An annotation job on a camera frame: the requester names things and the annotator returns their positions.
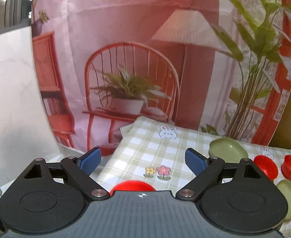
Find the purple vase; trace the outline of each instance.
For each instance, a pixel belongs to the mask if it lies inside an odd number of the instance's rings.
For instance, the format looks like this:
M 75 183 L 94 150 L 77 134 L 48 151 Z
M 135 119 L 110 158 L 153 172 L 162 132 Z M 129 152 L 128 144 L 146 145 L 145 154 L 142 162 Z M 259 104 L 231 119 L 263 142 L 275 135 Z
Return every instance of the purple vase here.
M 32 37 L 36 37 L 42 32 L 42 25 L 43 23 L 40 20 L 37 20 L 33 24 L 31 24 L 32 29 Z

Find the red bowl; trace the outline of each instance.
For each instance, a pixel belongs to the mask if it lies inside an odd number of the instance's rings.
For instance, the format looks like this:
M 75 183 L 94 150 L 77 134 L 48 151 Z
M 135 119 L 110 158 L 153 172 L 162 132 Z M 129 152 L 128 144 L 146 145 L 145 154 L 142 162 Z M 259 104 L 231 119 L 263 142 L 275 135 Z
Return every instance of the red bowl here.
M 282 173 L 286 179 L 291 179 L 291 155 L 284 157 L 284 162 L 281 167 Z
M 273 181 L 278 177 L 279 170 L 275 162 L 266 156 L 256 156 L 253 162 L 265 173 L 265 175 Z
M 117 184 L 110 191 L 110 196 L 112 196 L 114 191 L 155 191 L 155 189 L 146 182 L 129 180 Z

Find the white flower pot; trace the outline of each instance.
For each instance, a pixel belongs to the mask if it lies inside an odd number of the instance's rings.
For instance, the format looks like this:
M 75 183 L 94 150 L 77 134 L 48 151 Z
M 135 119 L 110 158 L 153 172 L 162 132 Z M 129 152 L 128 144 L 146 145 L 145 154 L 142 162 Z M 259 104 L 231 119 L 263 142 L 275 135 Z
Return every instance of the white flower pot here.
M 116 109 L 119 113 L 140 114 L 143 106 L 143 100 L 130 100 L 113 98 L 111 100 L 111 107 Z

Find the metal screw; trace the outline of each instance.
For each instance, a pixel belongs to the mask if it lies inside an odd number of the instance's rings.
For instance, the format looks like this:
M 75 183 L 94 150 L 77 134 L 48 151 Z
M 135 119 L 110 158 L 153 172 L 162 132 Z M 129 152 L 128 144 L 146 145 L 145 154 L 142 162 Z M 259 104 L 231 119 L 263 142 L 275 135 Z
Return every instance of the metal screw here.
M 106 190 L 102 190 L 102 189 L 96 189 L 96 190 L 93 190 L 91 192 L 91 194 L 94 197 L 101 198 L 101 197 L 105 197 L 107 195 L 107 191 Z
M 194 192 L 192 190 L 189 190 L 189 189 L 180 190 L 180 192 L 178 194 L 182 197 L 185 197 L 185 198 L 190 198 L 190 197 L 194 196 Z

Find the blue gripper pad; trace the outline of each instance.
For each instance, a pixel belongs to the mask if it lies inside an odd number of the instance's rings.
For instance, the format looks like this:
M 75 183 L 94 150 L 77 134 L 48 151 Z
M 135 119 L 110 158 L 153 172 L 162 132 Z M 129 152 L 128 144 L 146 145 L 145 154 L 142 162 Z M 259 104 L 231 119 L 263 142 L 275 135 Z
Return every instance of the blue gripper pad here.
M 91 175 L 92 172 L 99 166 L 101 162 L 101 151 L 99 148 L 93 148 L 76 161 L 77 166 L 84 171 L 87 175 Z
M 192 148 L 185 151 L 185 163 L 196 176 L 208 167 L 208 159 Z

